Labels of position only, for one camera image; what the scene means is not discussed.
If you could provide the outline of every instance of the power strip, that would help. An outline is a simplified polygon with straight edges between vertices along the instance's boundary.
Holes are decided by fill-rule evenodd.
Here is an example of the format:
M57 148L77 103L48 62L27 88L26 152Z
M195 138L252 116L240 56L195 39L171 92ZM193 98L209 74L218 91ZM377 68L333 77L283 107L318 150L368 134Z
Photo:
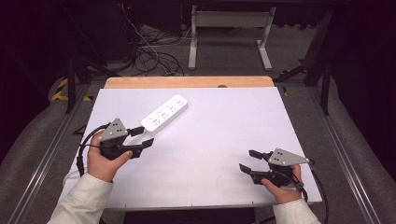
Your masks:
M153 136L185 111L187 106L188 101L184 97L181 95L174 95L171 99L158 107L158 109L145 117L141 121L141 125L145 127L149 135Z

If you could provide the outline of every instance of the sleeve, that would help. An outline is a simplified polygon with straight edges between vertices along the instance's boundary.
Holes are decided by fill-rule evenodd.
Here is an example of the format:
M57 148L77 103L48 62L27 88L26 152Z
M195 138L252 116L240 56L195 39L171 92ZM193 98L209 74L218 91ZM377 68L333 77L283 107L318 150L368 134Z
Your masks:
M320 224L304 199L274 205L277 224Z
M85 174L67 196L58 202L49 224L99 223L112 189L112 183Z

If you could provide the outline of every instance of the person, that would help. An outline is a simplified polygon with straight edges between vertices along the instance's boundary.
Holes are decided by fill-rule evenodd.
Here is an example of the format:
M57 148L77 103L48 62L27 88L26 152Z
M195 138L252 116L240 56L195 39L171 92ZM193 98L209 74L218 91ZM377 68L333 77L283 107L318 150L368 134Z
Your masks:
M127 151L114 161L103 157L98 148L99 135L92 137L88 151L87 173L77 182L70 192L55 207L49 224L55 223L99 223L106 207L108 196L113 188L112 180L121 166L127 162L132 151ZM301 180L300 165L292 165L296 178ZM280 189L267 179L262 184L271 192L277 205L274 205L276 223L318 224L317 217L312 213L302 193L295 190Z

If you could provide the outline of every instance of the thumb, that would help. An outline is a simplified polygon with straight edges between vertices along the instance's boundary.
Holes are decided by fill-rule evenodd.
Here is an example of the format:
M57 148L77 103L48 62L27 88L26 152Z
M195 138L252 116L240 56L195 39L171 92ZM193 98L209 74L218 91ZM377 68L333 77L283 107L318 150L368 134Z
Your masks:
M265 188L270 191L273 195L277 195L280 191L280 188L275 186L270 180L268 179L263 179L262 184L265 186Z
M117 169L119 169L125 162L127 162L129 159L132 157L132 151L126 151L122 153L120 156L118 156L114 161L114 165L116 166Z

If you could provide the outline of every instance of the white tabletop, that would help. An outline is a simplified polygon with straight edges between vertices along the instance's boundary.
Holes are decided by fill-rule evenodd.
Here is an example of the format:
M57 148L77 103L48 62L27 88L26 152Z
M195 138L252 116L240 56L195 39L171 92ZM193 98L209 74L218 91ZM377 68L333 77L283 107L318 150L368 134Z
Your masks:
M304 156L275 87L100 90L83 138L115 118L126 128L140 126L145 116L175 94L185 97L189 107L154 136L153 146L143 150L139 159L119 169L107 208L132 211L274 204L274 197L264 186L254 185L239 170L239 163L252 170L269 170L265 161L249 157L250 149L270 152L280 147ZM134 142L149 138L143 134ZM308 165L303 164L302 171L309 202L321 202ZM69 176L61 199L78 179L78 174Z

